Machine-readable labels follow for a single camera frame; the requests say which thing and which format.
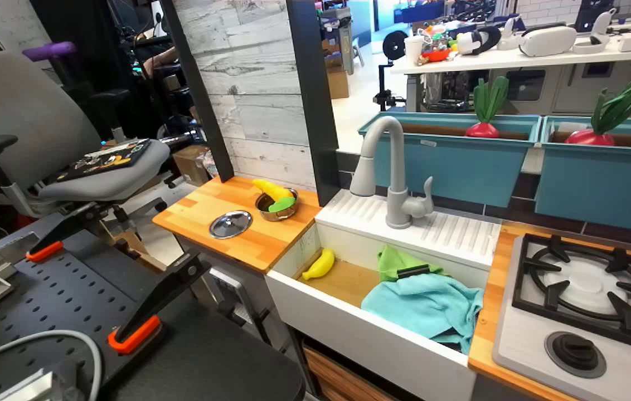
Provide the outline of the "green cloth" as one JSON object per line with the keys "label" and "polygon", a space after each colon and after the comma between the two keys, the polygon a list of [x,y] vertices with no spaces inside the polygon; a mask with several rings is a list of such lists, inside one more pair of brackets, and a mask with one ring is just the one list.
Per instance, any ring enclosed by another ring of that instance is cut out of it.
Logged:
{"label": "green cloth", "polygon": [[441,275],[441,268],[435,268],[390,245],[383,245],[377,251],[377,270],[383,281],[399,281],[417,275]]}

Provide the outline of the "black clamp orange foot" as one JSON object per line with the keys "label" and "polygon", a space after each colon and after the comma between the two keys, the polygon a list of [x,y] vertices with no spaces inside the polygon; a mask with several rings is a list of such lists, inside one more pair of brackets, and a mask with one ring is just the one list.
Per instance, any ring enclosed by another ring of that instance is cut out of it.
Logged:
{"label": "black clamp orange foot", "polygon": [[167,307],[177,296],[193,287],[197,278],[205,275],[205,266],[197,255],[179,256],[165,277],[153,287],[129,319],[107,335],[107,346],[119,357],[129,357],[142,349],[150,339],[163,329],[159,312]]}

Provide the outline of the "grey office chair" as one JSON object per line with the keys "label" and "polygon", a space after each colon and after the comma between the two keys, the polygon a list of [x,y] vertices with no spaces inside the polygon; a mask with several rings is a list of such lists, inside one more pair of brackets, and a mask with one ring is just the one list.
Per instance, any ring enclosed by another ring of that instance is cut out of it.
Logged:
{"label": "grey office chair", "polygon": [[71,205],[119,205],[146,189],[169,158],[169,148],[142,141],[137,160],[79,179],[60,173],[101,149],[81,105],[22,53],[0,51],[0,195],[41,219]]}

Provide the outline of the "small steel pot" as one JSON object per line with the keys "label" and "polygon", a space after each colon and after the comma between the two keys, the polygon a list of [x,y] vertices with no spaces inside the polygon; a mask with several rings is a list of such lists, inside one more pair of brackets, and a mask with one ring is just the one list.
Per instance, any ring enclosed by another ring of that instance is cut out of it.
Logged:
{"label": "small steel pot", "polygon": [[289,221],[291,217],[295,217],[297,208],[299,208],[297,195],[291,195],[291,197],[281,199],[281,200],[275,200],[269,195],[261,195],[256,199],[256,210],[261,211],[261,217],[265,221],[275,221],[275,222]]}

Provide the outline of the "grey toy faucet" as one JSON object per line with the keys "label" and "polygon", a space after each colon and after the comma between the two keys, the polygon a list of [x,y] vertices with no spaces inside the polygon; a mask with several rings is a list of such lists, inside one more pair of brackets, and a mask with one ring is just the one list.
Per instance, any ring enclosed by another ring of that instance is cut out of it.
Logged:
{"label": "grey toy faucet", "polygon": [[386,225],[392,230],[407,230],[417,219],[434,215],[434,179],[425,180],[425,195],[412,197],[407,186],[407,149],[405,149],[405,127],[392,116],[377,119],[362,143],[362,153],[350,180],[350,191],[354,197],[375,195],[375,151],[377,143],[390,137],[390,160],[389,160],[389,195],[386,195]]}

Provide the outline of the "right plush radish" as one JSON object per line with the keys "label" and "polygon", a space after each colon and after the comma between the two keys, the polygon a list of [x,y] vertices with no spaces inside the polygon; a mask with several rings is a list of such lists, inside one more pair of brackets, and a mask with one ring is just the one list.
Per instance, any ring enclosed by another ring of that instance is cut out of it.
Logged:
{"label": "right plush radish", "polygon": [[585,129],[575,129],[569,137],[571,146],[603,146],[613,148],[612,131],[631,119],[631,85],[621,93],[601,91],[591,120]]}

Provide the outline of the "yellow plush carrot green leaves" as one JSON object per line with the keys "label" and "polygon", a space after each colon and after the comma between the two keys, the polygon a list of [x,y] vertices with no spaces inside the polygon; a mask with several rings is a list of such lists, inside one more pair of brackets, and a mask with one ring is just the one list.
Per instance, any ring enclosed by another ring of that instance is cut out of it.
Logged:
{"label": "yellow plush carrot green leaves", "polygon": [[272,215],[285,211],[295,205],[295,195],[280,182],[272,182],[269,179],[255,179],[252,186],[272,199],[272,204],[269,205]]}

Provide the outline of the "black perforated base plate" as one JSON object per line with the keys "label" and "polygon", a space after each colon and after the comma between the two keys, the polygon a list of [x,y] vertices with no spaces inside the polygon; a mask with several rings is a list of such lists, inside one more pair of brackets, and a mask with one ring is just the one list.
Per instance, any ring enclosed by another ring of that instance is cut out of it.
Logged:
{"label": "black perforated base plate", "polygon": [[163,329],[129,357],[107,346],[156,275],[90,235],[45,263],[13,266],[0,298],[0,395],[60,368],[99,401],[302,401],[297,363],[181,294],[159,312]]}

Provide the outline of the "teal planter box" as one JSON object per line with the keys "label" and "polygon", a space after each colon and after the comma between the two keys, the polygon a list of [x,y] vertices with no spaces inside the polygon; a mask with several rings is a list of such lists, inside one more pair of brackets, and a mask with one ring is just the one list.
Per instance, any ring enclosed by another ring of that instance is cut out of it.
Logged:
{"label": "teal planter box", "polygon": [[586,116],[547,116],[535,211],[631,230],[631,119],[612,131],[613,148],[574,146]]}
{"label": "teal planter box", "polygon": [[[434,179],[435,199],[506,208],[527,151],[538,143],[543,119],[535,113],[499,113],[493,119],[497,139],[468,139],[473,113],[389,110],[405,127],[407,186],[419,191]],[[360,127],[386,116],[375,113]]]}

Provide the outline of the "white toy sink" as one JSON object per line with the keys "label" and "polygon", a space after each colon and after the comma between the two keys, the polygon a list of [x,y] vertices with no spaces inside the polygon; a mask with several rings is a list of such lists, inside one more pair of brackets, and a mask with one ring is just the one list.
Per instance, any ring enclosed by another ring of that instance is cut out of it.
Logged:
{"label": "white toy sink", "polygon": [[337,195],[269,273],[283,323],[425,401],[468,401],[468,349],[503,225],[454,211],[392,230]]}

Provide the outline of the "steel pot lid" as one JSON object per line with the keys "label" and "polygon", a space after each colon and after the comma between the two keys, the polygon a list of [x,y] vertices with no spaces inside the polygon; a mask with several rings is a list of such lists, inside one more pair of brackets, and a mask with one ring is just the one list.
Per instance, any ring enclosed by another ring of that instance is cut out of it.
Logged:
{"label": "steel pot lid", "polygon": [[252,225],[251,211],[225,211],[210,222],[210,235],[215,239],[232,239],[243,235]]}

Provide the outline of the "left teal planter box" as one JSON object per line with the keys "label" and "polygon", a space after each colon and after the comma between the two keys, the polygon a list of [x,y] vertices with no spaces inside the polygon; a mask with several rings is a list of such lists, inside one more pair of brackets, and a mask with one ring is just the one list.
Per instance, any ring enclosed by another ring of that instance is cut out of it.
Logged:
{"label": "left teal planter box", "polygon": [[[407,186],[419,191],[434,179],[435,199],[506,208],[527,151],[538,143],[543,119],[535,113],[499,113],[493,119],[497,139],[468,139],[473,113],[389,110],[405,127]],[[360,127],[386,116],[375,113]]]}

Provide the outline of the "teal cloth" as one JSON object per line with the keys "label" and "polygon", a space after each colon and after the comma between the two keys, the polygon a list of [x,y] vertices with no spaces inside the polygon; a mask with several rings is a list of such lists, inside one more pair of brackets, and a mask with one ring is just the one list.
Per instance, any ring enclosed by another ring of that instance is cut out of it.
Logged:
{"label": "teal cloth", "polygon": [[417,275],[382,281],[362,302],[362,307],[425,339],[470,353],[482,290],[441,275]]}

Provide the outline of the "left plush radish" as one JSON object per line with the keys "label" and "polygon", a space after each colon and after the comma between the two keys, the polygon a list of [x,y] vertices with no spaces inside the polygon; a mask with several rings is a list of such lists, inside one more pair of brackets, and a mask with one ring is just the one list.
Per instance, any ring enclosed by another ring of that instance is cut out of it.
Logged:
{"label": "left plush radish", "polygon": [[508,100],[508,78],[497,77],[493,80],[479,80],[473,89],[473,110],[477,120],[466,129],[468,139],[497,139],[499,131],[493,119]]}

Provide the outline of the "white background table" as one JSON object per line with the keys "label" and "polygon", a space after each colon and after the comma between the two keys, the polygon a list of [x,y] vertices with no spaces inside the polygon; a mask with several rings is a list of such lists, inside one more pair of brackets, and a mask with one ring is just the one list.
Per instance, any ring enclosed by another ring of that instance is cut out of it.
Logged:
{"label": "white background table", "polygon": [[601,63],[631,63],[631,51],[606,46],[594,53],[571,51],[571,53],[559,53],[544,59],[530,59],[519,49],[504,49],[504,51],[496,49],[496,51],[485,51],[479,55],[454,53],[441,63],[427,63],[427,64],[397,60],[392,72],[416,80],[417,77],[451,73],[451,72],[544,70],[544,68],[563,68],[563,64],[601,64]]}

